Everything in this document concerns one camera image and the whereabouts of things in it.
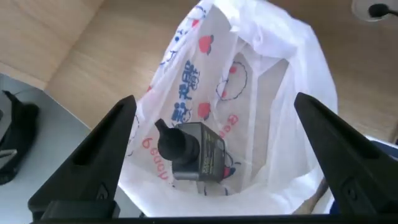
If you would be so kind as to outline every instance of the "white plastic bag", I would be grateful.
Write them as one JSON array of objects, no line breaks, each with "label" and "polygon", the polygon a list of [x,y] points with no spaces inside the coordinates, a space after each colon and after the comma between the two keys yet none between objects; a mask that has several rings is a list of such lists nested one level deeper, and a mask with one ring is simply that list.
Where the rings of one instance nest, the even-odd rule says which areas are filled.
[{"label": "white plastic bag", "polygon": [[[265,1],[202,1],[179,25],[137,102],[119,186],[149,217],[294,212],[323,174],[294,108],[298,92],[337,112],[311,27]],[[226,142],[221,183],[174,180],[159,118],[201,121]]]}]

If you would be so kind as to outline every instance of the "cartoon drawing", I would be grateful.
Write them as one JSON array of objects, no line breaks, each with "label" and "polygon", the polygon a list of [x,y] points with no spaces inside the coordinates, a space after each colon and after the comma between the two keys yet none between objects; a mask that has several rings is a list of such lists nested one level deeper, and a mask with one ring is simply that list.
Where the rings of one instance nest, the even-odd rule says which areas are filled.
[{"label": "cartoon drawing", "polygon": [[206,9],[201,6],[195,6],[187,15],[187,19],[191,19],[193,21],[204,19],[206,17]]},{"label": "cartoon drawing", "polygon": [[[127,145],[130,145],[131,141],[136,137],[136,134],[137,134],[137,132],[138,132],[138,129],[139,129],[139,120],[138,120],[138,116],[137,116],[137,115],[135,115],[135,117],[134,117],[134,122],[132,123],[132,125],[133,125],[133,127],[132,127],[133,130],[134,130],[134,127],[137,127],[137,128],[135,129],[134,134],[132,134],[132,136],[129,138],[129,142],[127,143]],[[128,154],[127,157],[132,156],[132,153],[133,153],[133,152],[134,152],[134,151],[131,151],[131,153]]]},{"label": "cartoon drawing", "polygon": [[228,153],[225,152],[226,158],[225,158],[225,166],[224,166],[224,179],[231,177],[235,171],[237,165],[242,165],[240,162],[234,162],[234,159],[232,156]]},{"label": "cartoon drawing", "polygon": [[221,101],[235,100],[242,94],[248,82],[248,72],[241,62],[233,62],[228,78],[222,80],[216,88]]},{"label": "cartoon drawing", "polygon": [[213,41],[214,41],[213,35],[206,35],[206,36],[200,37],[200,39],[199,39],[200,52],[206,53],[207,55],[209,55],[211,52],[211,43],[213,43]]},{"label": "cartoon drawing", "polygon": [[178,51],[176,50],[170,50],[169,52],[167,52],[164,56],[164,60],[159,65],[164,65],[166,62],[171,61],[173,57],[177,54],[177,52]]},{"label": "cartoon drawing", "polygon": [[200,103],[198,106],[198,116],[199,118],[204,119],[205,121],[209,118],[210,115],[210,103]]}]

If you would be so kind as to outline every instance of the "black object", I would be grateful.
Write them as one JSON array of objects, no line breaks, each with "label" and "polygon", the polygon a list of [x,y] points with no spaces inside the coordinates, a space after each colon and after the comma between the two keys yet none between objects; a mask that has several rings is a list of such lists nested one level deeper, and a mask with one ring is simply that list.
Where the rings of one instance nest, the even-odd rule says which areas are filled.
[{"label": "black object", "polygon": [[33,219],[113,218],[114,199],[136,113],[133,96],[119,101],[30,198]]},{"label": "black object", "polygon": [[387,14],[398,16],[398,12],[391,10],[386,4],[373,4],[369,7],[368,13],[373,18],[380,18]]},{"label": "black object", "polygon": [[225,143],[201,122],[178,124],[169,128],[164,120],[155,123],[159,130],[159,154],[172,161],[177,180],[223,180]]},{"label": "black object", "polygon": [[11,102],[11,123],[0,136],[0,185],[10,182],[18,173],[22,159],[31,148],[37,132],[39,107],[19,101],[9,91],[3,91]]},{"label": "black object", "polygon": [[[130,106],[134,105],[135,109],[135,102],[126,101],[125,103],[130,104]],[[326,181],[338,202],[342,213],[340,216],[275,215],[262,217],[110,219],[110,215],[107,215],[108,218],[98,218],[103,216],[101,212],[107,209],[98,209],[103,201],[95,200],[97,197],[93,195],[96,195],[100,188],[98,187],[98,179],[107,179],[107,173],[103,174],[103,170],[93,168],[97,167],[98,163],[87,164],[85,167],[86,173],[82,176],[86,178],[85,181],[82,182],[82,178],[80,180],[69,178],[68,185],[72,187],[70,190],[64,189],[63,182],[57,184],[51,180],[59,179],[60,176],[65,174],[60,172],[60,169],[69,171],[71,174],[76,172],[76,167],[71,166],[70,159],[68,159],[47,181],[51,183],[51,187],[46,182],[45,185],[48,187],[42,187],[34,197],[40,202],[43,202],[43,198],[45,198],[45,203],[42,203],[41,206],[42,210],[45,210],[46,204],[57,201],[60,197],[64,200],[80,203],[80,210],[87,211],[91,214],[90,217],[96,217],[96,219],[84,218],[87,215],[76,211],[70,205],[65,205],[64,207],[52,207],[52,209],[49,207],[47,210],[51,209],[51,218],[44,216],[37,223],[351,223],[355,221],[398,221],[396,206],[398,164],[313,97],[299,93],[295,100],[295,107]],[[120,128],[127,134],[120,132],[123,137],[117,138],[118,141],[113,138],[113,134],[102,135],[103,138],[99,138],[99,135],[93,133],[88,136],[90,141],[97,142],[97,145],[94,146],[101,147],[102,154],[109,156],[110,154],[107,152],[112,152],[113,154],[124,155],[129,134],[127,126],[131,126],[131,118],[134,117],[133,110],[128,111],[129,113],[114,114],[113,119],[109,119],[108,114],[93,131],[93,133],[98,131],[113,132]],[[106,120],[110,120],[110,126],[101,125]],[[76,154],[77,151],[82,151],[82,145],[72,155]],[[90,150],[97,151],[97,147],[90,147],[90,145],[85,145],[85,149],[85,153],[88,154],[91,154]],[[108,160],[111,160],[114,164],[108,164]],[[123,157],[110,157],[108,160],[102,158],[101,161],[104,162],[104,166],[113,171],[112,188],[108,189],[109,195],[106,199],[107,202],[110,202],[113,200],[113,187],[116,187]],[[56,189],[60,189],[62,193],[55,194]],[[79,190],[79,194],[73,193],[76,189],[85,190]],[[84,200],[91,203],[83,205]]]},{"label": "black object", "polygon": [[295,108],[340,212],[398,213],[398,163],[315,98]]}]

